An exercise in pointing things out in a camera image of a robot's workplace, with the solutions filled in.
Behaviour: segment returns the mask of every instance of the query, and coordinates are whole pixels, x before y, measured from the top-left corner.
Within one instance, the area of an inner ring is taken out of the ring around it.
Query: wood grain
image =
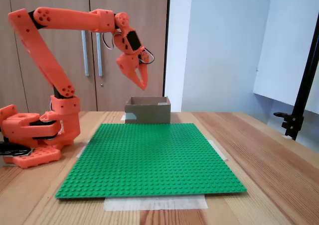
[[[12,10],[25,8],[33,11],[40,6],[90,11],[89,0],[11,0]],[[82,36],[79,30],[39,30],[48,48],[75,87],[80,98],[81,110],[96,111],[96,94],[91,33],[86,33],[90,77],[85,76]],[[44,113],[49,110],[53,89],[37,68],[17,37],[22,77],[29,112]]]
[[[0,0],[0,108],[14,104],[28,112],[14,31],[8,22],[10,0]]]
[[[204,211],[207,221],[210,221],[209,224],[290,224],[274,203],[263,193],[258,185],[251,180],[241,166],[234,160],[232,155],[222,147],[221,143],[216,140],[204,124],[190,112],[178,113],[178,117],[181,123],[194,123],[207,139],[214,140],[214,143],[228,158],[228,161],[226,161],[227,165],[248,191],[244,196],[217,196],[217,199],[224,201],[223,203],[216,200],[216,196],[206,195],[207,204],[211,205],[211,207],[208,207],[208,210]],[[212,210],[216,210],[214,217],[212,217]]]
[[[195,116],[292,223],[319,221],[316,167],[234,114]]]
[[[125,77],[116,63],[122,52],[116,47],[108,50],[101,42],[103,77],[98,74],[96,35],[93,33],[93,50],[97,104],[99,111],[123,111],[131,96],[162,96],[167,0],[90,0],[91,9],[103,8],[114,13],[126,12],[130,26],[137,31],[142,44],[155,55],[148,65],[149,82],[145,91]],[[110,33],[106,34],[110,42]]]
[[[213,139],[247,193],[205,196],[208,209],[175,211],[105,212],[104,199],[55,199],[82,146],[101,123],[124,123],[123,114],[81,112],[81,134],[74,145],[62,150],[61,160],[30,169],[0,168],[0,224],[316,224],[317,178],[311,173],[319,161],[308,162],[307,153],[298,158],[298,146],[303,150],[300,144],[293,141],[294,149],[287,149],[289,140],[282,145],[274,139],[275,132],[242,113],[174,113],[171,121],[194,123],[207,139]]]

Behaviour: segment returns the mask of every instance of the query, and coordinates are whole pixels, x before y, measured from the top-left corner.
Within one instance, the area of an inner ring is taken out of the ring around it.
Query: cabinet door
[[[28,112],[13,29],[8,23],[10,0],[0,0],[0,108],[15,104]]]
[[[89,0],[11,0],[12,11],[21,8],[33,11],[40,6],[90,11]],[[74,85],[75,95],[80,98],[81,110],[96,111],[91,33],[86,33],[91,75],[86,77],[81,31],[40,29],[39,32]],[[19,38],[16,40],[28,109],[30,112],[37,113],[48,111],[53,89],[36,67]]]
[[[100,77],[96,35],[93,33],[98,110],[123,111],[130,96],[162,96],[167,0],[90,0],[90,4],[91,10],[102,8],[114,13],[126,12],[130,26],[136,29],[142,44],[155,55],[155,61],[148,65],[149,82],[143,91],[120,71],[115,59],[122,52],[117,48],[108,50],[101,44],[103,76]]]

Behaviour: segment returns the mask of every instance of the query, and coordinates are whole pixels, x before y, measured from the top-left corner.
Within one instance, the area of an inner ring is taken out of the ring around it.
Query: orange robotic arm
[[[6,143],[31,148],[44,146],[46,151],[44,155],[32,154],[24,158],[7,158],[6,162],[14,162],[26,168],[59,159],[60,153],[55,150],[71,144],[80,133],[78,117],[80,102],[74,96],[75,89],[46,46],[38,29],[75,29],[112,33],[115,45],[123,52],[116,59],[120,70],[141,89],[144,90],[147,86],[149,55],[135,29],[129,26],[129,16],[124,12],[114,14],[110,10],[103,9],[81,12],[39,7],[29,13],[26,9],[11,12],[8,20],[37,67],[53,87],[54,95],[51,96],[52,111],[42,116],[37,113],[18,113],[14,105],[0,109],[0,128]],[[140,71],[141,80],[136,74],[136,69]]]
[[[129,26],[129,17],[124,12],[114,14],[110,10],[103,9],[81,12],[39,7],[30,13],[25,9],[9,13],[8,20],[45,78],[65,98],[72,97],[75,89],[46,46],[38,29],[75,29],[114,34],[119,28],[121,34],[114,36],[114,42],[124,52],[116,60],[120,70],[143,90],[147,86],[147,67],[146,64],[140,63],[140,59],[148,62],[148,54],[140,43],[135,29]],[[139,80],[136,69],[140,70],[142,80]]]

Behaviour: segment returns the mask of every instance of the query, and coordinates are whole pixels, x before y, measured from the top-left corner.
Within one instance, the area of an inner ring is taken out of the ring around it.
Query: metal handle
[[[86,36],[85,31],[82,30],[82,46],[83,46],[83,56],[84,56],[84,72],[85,76],[89,77],[89,66],[88,66],[88,52],[86,50]]]
[[[103,76],[103,71],[102,71],[102,58],[101,58],[101,36],[100,33],[96,33],[96,47],[98,50],[98,66],[99,66],[99,76]]]

